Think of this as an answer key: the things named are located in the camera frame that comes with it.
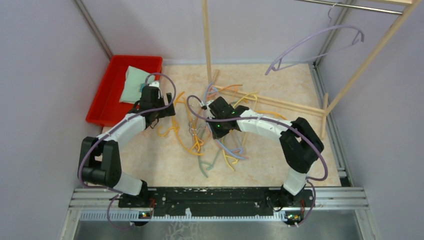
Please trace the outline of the orange plastic hanger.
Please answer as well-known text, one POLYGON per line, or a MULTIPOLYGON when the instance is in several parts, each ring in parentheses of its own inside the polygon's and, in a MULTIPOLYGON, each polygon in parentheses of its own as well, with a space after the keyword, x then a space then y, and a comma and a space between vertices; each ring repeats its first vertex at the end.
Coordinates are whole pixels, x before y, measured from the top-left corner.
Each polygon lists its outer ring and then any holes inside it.
POLYGON ((267 110, 261 111, 261 110, 259 110, 259 111, 256 111, 255 113, 259 114, 259 115, 263 115, 264 117, 272 117, 272 118, 276 118, 276 119, 280 119, 280 120, 287 120, 287 118, 284 117, 283 115, 276 113, 276 112, 273 112, 273 111, 267 111, 267 110))

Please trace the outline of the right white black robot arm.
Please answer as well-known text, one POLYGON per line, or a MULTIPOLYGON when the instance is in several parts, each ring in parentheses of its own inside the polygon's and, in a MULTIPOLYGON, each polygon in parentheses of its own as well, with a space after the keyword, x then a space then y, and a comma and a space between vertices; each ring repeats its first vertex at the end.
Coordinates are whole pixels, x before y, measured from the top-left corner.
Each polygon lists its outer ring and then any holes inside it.
POLYGON ((223 97, 203 103, 201 108, 206 112, 214 139, 236 130, 279 143, 289 169, 276 201, 281 207, 295 206, 301 201, 308 172, 315 161, 323 158, 324 150, 323 142, 305 118, 279 120, 247 106, 233 107, 223 97))

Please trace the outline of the yellow-orange plastic hook hanger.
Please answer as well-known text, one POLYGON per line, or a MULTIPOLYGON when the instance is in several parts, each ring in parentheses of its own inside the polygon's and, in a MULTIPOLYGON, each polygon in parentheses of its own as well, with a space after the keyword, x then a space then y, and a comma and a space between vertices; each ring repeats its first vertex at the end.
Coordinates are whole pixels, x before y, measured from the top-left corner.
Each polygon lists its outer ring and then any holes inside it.
MULTIPOLYGON (((184 97, 185 91, 182 91, 178 94, 178 96, 175 98, 174 106, 176 107, 178 104, 184 105, 185 108, 185 114, 188 119, 188 123, 191 124, 194 120, 192 118, 192 114, 189 113, 189 104, 187 103, 187 99, 184 97)), ((204 145, 204 141, 201 140, 201 138, 198 137, 196 133, 189 133, 192 140, 191 147, 188 147, 184 144, 182 141, 182 138, 180 136, 180 133, 182 133, 182 125, 177 121, 176 115, 171 117, 171 126, 167 128, 164 132, 161 132, 162 126, 158 126, 156 129, 156 134, 159 137, 166 137, 169 135, 170 132, 174 132, 175 138, 179 145, 190 155, 202 157, 204 156, 203 153, 201 153, 202 146, 204 145)))

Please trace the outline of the light green cartoon cloth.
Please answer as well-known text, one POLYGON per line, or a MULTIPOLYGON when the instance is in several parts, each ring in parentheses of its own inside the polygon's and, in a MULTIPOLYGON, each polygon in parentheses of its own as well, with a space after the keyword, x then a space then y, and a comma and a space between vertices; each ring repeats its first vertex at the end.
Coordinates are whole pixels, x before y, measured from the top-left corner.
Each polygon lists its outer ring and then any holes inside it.
POLYGON ((150 73, 139 68, 128 66, 125 72, 124 88, 119 102, 134 104, 142 96, 142 89, 145 86, 146 78, 150 73))

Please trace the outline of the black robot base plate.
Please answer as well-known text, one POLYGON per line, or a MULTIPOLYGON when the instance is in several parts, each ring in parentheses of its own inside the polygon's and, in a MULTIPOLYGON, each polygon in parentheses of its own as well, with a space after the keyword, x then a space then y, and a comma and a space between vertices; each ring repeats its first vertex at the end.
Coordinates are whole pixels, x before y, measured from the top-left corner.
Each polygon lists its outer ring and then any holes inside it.
POLYGON ((300 202, 281 207, 276 200, 280 187, 155 187, 148 190, 148 201, 123 194, 119 208, 148 208, 155 217, 264 217, 284 208, 310 207, 313 192, 304 189, 300 202))

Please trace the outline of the purple hanger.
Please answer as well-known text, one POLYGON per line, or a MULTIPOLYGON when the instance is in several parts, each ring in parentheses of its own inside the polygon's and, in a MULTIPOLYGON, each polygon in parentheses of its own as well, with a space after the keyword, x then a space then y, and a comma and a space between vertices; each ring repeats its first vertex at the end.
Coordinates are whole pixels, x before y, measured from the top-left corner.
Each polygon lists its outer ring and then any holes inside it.
POLYGON ((365 33, 361 28, 354 25, 336 23, 335 14, 339 13, 339 11, 335 10, 335 8, 342 7, 342 5, 342 1, 333 2, 327 12, 328 21, 326 27, 301 38, 295 44, 285 49, 273 60, 264 74, 267 76, 272 72, 281 71, 299 64, 312 63, 329 54, 350 48, 358 43, 363 43, 365 41, 365 33), (353 34, 350 37, 350 41, 335 50, 325 50, 324 45, 327 38, 330 37, 331 33, 339 30, 346 30, 353 34))

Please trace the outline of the pink hanger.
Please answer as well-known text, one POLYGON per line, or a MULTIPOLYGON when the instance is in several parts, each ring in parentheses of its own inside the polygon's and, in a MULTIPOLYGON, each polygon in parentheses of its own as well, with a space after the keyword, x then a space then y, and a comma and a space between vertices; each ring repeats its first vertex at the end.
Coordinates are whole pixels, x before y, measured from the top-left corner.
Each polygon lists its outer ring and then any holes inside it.
POLYGON ((232 149, 231 152, 236 155, 237 159, 249 159, 249 157, 244 154, 244 149, 242 147, 236 147, 232 149))

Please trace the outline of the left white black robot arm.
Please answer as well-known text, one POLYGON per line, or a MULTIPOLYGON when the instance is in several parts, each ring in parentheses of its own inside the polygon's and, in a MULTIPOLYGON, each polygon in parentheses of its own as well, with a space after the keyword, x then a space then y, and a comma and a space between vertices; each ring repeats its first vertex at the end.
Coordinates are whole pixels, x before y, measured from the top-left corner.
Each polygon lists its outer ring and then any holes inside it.
POLYGON ((140 99, 121 121, 105 133, 82 140, 77 178, 82 183, 129 195, 138 207, 146 206, 150 200, 148 184, 123 172, 120 150, 137 134, 153 129, 159 119, 175 114, 170 92, 163 95, 160 87, 145 86, 140 99))

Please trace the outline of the metal rack rod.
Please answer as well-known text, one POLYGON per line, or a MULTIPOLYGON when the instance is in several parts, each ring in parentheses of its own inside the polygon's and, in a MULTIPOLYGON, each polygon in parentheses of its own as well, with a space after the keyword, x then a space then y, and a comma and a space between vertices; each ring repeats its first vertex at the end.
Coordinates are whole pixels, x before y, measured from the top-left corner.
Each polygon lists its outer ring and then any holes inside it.
POLYGON ((403 15, 403 12, 401 11, 360 6, 360 5, 352 5, 352 4, 345 4, 345 3, 337 3, 337 2, 330 2, 330 1, 323 1, 323 0, 296 0, 296 1, 303 2, 303 3, 331 6, 331 7, 361 10, 361 11, 367 11, 367 12, 373 12, 373 13, 383 13, 383 14, 390 14, 390 15, 397 15, 397 16, 403 15))

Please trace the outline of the light yellow hanger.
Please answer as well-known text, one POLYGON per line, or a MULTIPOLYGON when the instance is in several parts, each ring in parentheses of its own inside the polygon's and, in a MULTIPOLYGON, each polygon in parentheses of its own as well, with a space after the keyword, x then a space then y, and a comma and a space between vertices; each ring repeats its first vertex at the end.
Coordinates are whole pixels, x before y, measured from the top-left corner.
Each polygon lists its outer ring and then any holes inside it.
MULTIPOLYGON (((258 92, 247 93, 244 96, 240 97, 238 100, 231 101, 230 104, 235 108, 242 103, 248 104, 249 101, 253 102, 252 106, 255 110, 258 103, 258 92)), ((247 135, 247 133, 243 133, 242 138, 240 138, 238 133, 230 133, 230 138, 235 144, 235 147, 233 148, 228 148, 225 146, 225 138, 219 141, 221 143, 221 153, 224 162, 233 172, 236 171, 234 166, 237 165, 240 160, 248 159, 248 157, 244 153, 244 145, 247 139, 247 135)))

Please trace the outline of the blue hanger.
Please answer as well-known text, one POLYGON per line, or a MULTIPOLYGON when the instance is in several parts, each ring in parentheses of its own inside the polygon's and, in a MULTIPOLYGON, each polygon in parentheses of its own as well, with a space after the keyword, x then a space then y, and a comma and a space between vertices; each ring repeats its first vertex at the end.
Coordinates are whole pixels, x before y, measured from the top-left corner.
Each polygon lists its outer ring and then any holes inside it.
MULTIPOLYGON (((213 87, 213 82, 211 82, 205 90, 204 96, 203 96, 203 103, 206 104, 207 103, 207 99, 210 96, 219 95, 219 91, 213 87)), ((226 157, 231 157, 233 159, 236 159, 236 161, 238 161, 239 159, 246 159, 246 157, 242 156, 243 154, 243 146, 242 146, 242 142, 240 141, 240 138, 236 135, 236 134, 231 134, 230 135, 233 138, 233 141, 236 143, 236 147, 233 149, 229 149, 228 147, 226 147, 224 145, 224 139, 214 139, 214 141, 216 142, 216 144, 222 149, 223 151, 223 156, 226 157)))

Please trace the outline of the green hanger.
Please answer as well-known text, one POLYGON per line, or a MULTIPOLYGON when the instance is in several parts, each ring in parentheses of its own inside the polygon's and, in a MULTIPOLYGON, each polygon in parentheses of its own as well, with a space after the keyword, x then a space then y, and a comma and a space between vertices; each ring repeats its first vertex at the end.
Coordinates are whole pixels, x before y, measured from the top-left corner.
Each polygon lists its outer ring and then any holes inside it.
MULTIPOLYGON (((208 136, 205 138, 205 140, 202 139, 202 137, 203 137, 203 135, 205 134, 205 131, 206 131, 205 128, 198 127, 196 129, 196 131, 197 131, 196 136, 199 138, 199 140, 202 140, 203 143, 208 141, 208 139, 209 139, 208 136)), ((217 150, 212 162, 202 160, 202 156, 197 157, 199 169, 200 169, 201 173, 203 174, 203 176, 205 178, 209 177, 208 174, 207 174, 207 171, 210 171, 214 168, 216 161, 218 159, 219 153, 220 153, 220 150, 217 150)))

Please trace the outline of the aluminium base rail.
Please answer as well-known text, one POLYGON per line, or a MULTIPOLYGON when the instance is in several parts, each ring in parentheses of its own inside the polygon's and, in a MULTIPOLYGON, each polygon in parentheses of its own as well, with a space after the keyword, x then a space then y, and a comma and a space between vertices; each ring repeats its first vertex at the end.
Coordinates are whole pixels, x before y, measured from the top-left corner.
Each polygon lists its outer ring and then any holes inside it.
POLYGON ((366 210, 360 187, 306 188, 293 203, 285 203, 278 187, 156 187, 147 201, 105 189, 77 188, 69 210, 86 221, 188 222, 287 221, 315 211, 366 210))

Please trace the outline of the red plastic bin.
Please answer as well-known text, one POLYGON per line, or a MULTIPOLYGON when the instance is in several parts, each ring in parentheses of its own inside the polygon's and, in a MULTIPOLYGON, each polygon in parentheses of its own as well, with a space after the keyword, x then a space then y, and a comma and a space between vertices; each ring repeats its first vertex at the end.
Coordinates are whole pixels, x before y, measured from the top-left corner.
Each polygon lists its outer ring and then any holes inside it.
POLYGON ((86 115, 86 122, 100 127, 112 127, 132 108, 132 104, 120 102, 129 66, 147 73, 162 71, 161 56, 114 55, 103 75, 97 92, 86 115))

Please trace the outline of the peach orange hanger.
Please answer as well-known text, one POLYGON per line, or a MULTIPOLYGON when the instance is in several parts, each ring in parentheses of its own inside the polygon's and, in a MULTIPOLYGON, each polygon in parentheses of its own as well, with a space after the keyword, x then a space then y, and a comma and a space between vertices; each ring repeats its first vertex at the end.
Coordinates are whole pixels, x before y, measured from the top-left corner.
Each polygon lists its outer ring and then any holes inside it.
POLYGON ((230 91, 230 95, 234 98, 235 94, 242 86, 242 84, 231 84, 225 87, 217 87, 216 85, 210 83, 206 86, 202 96, 200 97, 201 103, 196 103, 195 106, 201 108, 207 101, 215 100, 217 97, 221 97, 224 94, 224 91, 227 90, 230 91))

